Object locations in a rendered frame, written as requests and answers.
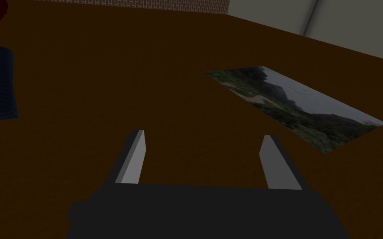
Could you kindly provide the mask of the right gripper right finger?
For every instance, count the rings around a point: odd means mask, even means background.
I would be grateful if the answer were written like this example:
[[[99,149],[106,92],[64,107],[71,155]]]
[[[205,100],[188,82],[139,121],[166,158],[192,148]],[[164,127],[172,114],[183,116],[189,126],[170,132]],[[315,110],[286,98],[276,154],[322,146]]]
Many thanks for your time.
[[[264,136],[259,157],[269,189],[311,189],[276,136]]]

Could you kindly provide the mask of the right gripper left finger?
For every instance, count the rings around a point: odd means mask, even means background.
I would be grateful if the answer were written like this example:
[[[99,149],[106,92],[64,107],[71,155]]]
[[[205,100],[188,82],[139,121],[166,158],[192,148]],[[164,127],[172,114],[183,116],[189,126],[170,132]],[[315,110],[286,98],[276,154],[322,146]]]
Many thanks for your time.
[[[145,155],[145,133],[143,130],[135,130],[124,143],[121,153],[117,157],[105,184],[138,184]]]

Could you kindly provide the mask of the landscape picture book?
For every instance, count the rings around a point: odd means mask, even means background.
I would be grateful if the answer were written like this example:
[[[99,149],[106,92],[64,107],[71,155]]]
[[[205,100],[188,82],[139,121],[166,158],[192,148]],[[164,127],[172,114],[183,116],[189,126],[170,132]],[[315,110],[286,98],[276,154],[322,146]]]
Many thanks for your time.
[[[325,154],[383,125],[265,66],[208,71],[207,75]]]

